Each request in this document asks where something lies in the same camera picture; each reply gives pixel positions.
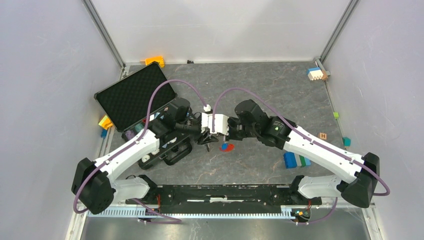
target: red and blue object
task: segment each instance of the red and blue object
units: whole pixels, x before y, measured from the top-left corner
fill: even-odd
[[[287,169],[303,168],[311,165],[311,160],[294,152],[288,151],[284,153],[283,157]]]
[[[231,143],[223,143],[219,150],[221,152],[231,152],[234,149],[234,145]]]

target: open case lid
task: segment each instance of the open case lid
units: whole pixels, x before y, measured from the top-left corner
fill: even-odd
[[[122,132],[146,117],[150,97],[167,77],[156,62],[123,78],[94,95],[115,128]],[[177,94],[168,83],[153,99],[151,112],[155,113],[172,101]]]

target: orange toy block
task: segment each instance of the orange toy block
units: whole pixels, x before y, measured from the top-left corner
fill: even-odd
[[[327,140],[327,134],[320,132],[319,138],[322,139],[322,140]]]
[[[146,64],[146,66],[153,63],[153,62],[157,62],[161,68],[165,67],[165,62],[164,62],[163,56],[155,56],[155,57],[151,57],[151,58],[146,58],[144,60],[144,62]]]
[[[112,123],[111,119],[107,115],[104,115],[101,118],[98,125],[107,130],[108,128],[112,127],[114,124]]]

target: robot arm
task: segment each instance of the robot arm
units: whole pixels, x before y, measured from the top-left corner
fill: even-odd
[[[279,117],[268,117],[259,105],[251,99],[239,103],[234,110],[238,118],[216,117],[218,114],[215,114],[216,132],[213,132],[213,134],[224,135],[225,141],[257,138],[258,141],[268,147],[276,147],[307,157],[335,174],[320,177],[297,176],[291,184],[294,198],[343,197],[355,206],[369,207],[378,181],[352,161],[356,160],[379,175],[378,156],[370,152],[362,156],[340,149],[313,136],[302,127],[286,119],[298,132],[311,138],[311,141],[307,141],[300,134],[292,131]],[[204,113],[202,116],[202,127],[205,127],[207,123],[208,128],[211,129],[212,114],[205,115],[207,114]],[[317,143],[350,157],[352,161],[347,161],[343,157],[318,146]]]
[[[190,109],[190,103],[187,100],[178,98],[171,102],[168,108],[162,120],[154,120],[152,125],[144,130],[146,132],[143,138],[139,139],[143,133],[141,132],[108,155],[93,162],[85,158],[78,163],[71,189],[74,194],[77,194],[87,176],[105,163],[87,182],[79,196],[82,203],[93,214],[102,212],[113,201],[141,199],[147,194],[150,187],[146,180],[140,177],[126,180],[117,180],[117,178],[144,155],[156,151],[165,144],[167,141],[163,139],[163,136],[169,131],[190,133],[198,144],[216,142],[218,139],[213,136],[217,135],[223,136],[224,141],[257,138],[266,146],[305,156],[335,174],[320,177],[297,176],[290,186],[292,199],[343,197],[347,202],[361,208],[367,208],[370,205],[377,185],[377,180],[371,174],[360,166],[313,144],[312,141],[306,141],[277,116],[268,117],[251,99],[236,106],[235,113],[238,118],[215,114],[214,132],[212,132],[210,111],[202,113],[201,119],[195,121],[197,124],[200,123],[197,125],[186,119]],[[361,156],[347,152],[318,139],[294,122],[287,121],[315,143],[321,143],[334,151],[350,156],[379,175],[378,156],[372,153]]]

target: white connector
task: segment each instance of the white connector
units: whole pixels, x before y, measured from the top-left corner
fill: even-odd
[[[205,113],[210,112],[212,110],[211,105],[207,104],[206,106],[203,106],[203,110]]]
[[[212,131],[212,114],[201,113],[201,132],[209,129],[211,134],[228,135],[228,116],[224,114],[215,114],[215,131]]]

